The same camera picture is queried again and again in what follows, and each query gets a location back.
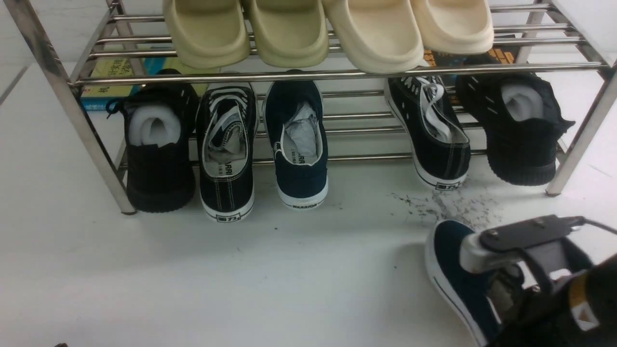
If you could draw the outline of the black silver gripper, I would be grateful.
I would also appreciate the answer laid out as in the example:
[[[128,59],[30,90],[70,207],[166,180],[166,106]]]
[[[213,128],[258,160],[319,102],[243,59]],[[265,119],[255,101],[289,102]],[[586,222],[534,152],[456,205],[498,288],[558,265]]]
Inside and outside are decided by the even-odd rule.
[[[513,253],[525,280],[522,289],[492,285],[493,309],[591,309],[589,279],[593,263],[569,239],[576,229],[592,222],[583,216],[546,215],[481,231],[481,242],[491,251]]]

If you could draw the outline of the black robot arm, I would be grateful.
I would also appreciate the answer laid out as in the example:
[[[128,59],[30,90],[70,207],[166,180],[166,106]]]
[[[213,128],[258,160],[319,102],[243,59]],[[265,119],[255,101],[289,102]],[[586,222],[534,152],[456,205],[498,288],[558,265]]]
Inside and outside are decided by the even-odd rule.
[[[545,215],[465,237],[460,265],[494,271],[489,298],[501,321],[490,347],[614,347],[616,257],[599,264],[569,235],[593,226],[584,216]]]

